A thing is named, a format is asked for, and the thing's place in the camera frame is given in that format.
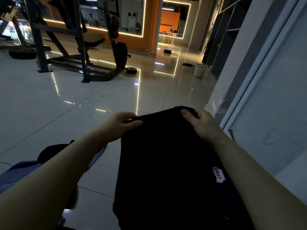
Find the white tile floor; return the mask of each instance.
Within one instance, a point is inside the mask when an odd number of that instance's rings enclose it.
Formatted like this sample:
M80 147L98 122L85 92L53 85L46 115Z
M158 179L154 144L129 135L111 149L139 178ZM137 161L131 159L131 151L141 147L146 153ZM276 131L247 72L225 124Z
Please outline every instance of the white tile floor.
M70 54L76 52L75 44L63 44ZM59 56L51 46L48 56ZM19 161L36 159L49 145L78 139L117 111L144 115L179 105L204 109L215 79L195 78L195 67L181 65L196 64L202 55L165 44L158 47L177 53L173 57L164 57L162 50L156 57L132 54L127 65L139 69L136 75L123 73L111 81L90 83L81 83L81 73L54 66L50 66L53 73L38 73L36 60L14 60L0 52L0 173ZM94 60L114 62L110 53L101 49L89 54ZM78 204L64 214L66 226L119 229L112 212L119 158L117 140L79 181Z

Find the white table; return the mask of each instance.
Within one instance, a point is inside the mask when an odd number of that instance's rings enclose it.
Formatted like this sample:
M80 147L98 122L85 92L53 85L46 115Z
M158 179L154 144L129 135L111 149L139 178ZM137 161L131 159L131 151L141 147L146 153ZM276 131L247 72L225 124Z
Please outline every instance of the white table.
M178 34L178 33L173 33L173 32L167 32L168 34L173 34L173 41L171 44L169 44L170 46L175 46L174 45L174 38L177 37L177 35L182 35L182 34Z

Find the hand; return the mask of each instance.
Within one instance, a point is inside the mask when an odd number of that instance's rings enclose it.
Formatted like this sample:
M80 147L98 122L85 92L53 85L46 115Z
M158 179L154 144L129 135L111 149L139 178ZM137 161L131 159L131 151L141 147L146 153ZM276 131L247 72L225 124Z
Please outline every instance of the hand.
M181 114L193 125L194 130L200 138L215 145L227 136L209 112L197 109L195 111L198 114L198 119L185 109L181 110Z
M119 139L126 131L140 127L143 122L140 120L129 122L137 117L133 112L116 112L99 125L96 130L102 134L106 143Z

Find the white label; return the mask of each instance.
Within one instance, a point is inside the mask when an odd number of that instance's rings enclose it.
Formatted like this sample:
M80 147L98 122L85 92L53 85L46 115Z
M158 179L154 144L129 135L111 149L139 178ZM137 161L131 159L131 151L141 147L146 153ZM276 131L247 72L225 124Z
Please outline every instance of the white label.
M223 181L225 181L225 177L224 177L222 170L218 169L217 167L212 167L212 169L216 177L216 182L223 183Z

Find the white trash can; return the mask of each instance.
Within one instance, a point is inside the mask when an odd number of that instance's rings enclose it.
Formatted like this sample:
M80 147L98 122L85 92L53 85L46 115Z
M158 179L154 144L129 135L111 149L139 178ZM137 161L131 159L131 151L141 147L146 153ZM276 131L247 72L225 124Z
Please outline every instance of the white trash can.
M196 64L195 70L194 70L194 77L203 78L203 76L205 75L206 69L207 69L206 65Z

